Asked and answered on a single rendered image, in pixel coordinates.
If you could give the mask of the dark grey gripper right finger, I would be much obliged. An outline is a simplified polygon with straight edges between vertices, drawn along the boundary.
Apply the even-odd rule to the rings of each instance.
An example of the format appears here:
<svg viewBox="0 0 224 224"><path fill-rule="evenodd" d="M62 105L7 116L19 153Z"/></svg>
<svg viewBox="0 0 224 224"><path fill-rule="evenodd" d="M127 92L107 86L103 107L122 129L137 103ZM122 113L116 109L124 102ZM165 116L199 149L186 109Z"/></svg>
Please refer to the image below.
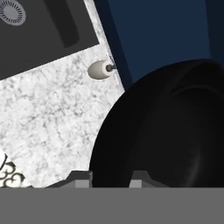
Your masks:
<svg viewBox="0 0 224 224"><path fill-rule="evenodd" d="M130 188L147 188L147 187L165 187L164 184L153 180L147 171L134 171L131 181L129 183Z"/></svg>

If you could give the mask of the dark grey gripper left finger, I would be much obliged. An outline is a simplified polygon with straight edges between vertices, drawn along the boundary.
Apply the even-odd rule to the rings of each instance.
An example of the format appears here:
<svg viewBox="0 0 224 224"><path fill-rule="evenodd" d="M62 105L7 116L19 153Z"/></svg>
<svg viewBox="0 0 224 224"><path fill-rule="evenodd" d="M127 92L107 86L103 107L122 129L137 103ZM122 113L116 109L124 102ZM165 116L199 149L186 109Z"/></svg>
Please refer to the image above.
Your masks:
<svg viewBox="0 0 224 224"><path fill-rule="evenodd" d="M49 185L49 188L89 188L91 186L91 171L71 171L66 179Z"/></svg>

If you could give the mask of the white bowl with black pattern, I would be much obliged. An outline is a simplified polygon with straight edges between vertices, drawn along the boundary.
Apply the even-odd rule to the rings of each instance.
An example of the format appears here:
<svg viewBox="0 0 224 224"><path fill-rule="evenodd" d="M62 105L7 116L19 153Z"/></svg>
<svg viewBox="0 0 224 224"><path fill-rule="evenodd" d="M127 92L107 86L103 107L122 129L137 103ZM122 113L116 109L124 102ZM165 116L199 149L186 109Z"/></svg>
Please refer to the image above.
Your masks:
<svg viewBox="0 0 224 224"><path fill-rule="evenodd" d="M0 188L32 188L29 181L2 150L0 150Z"/></svg>

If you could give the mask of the dark blue cabinet front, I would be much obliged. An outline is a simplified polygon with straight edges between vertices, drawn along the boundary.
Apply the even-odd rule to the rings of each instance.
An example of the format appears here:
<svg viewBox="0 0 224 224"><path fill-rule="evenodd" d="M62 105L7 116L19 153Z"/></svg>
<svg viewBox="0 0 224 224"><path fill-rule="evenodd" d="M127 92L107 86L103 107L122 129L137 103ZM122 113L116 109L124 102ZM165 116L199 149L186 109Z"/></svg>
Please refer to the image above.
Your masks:
<svg viewBox="0 0 224 224"><path fill-rule="evenodd" d="M175 62L224 67L224 0L94 0L125 89Z"/></svg>

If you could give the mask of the cream soap dispenser bottle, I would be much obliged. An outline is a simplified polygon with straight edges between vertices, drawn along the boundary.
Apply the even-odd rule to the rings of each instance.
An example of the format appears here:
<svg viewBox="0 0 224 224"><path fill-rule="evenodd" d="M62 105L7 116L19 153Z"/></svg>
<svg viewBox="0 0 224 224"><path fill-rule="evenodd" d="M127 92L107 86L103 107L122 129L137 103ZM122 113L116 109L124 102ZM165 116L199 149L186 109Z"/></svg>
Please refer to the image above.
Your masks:
<svg viewBox="0 0 224 224"><path fill-rule="evenodd" d="M107 79L116 66L109 60L98 60L94 62L87 70L88 75L95 80Z"/></svg>

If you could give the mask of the dark grey sink basin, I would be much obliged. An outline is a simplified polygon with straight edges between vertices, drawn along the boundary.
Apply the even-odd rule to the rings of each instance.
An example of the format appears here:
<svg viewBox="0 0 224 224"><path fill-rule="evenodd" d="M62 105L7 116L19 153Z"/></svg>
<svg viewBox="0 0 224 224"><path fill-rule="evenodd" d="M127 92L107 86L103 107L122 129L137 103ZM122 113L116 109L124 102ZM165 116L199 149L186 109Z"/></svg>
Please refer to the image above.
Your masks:
<svg viewBox="0 0 224 224"><path fill-rule="evenodd" d="M0 0L0 81L98 44L83 0Z"/></svg>

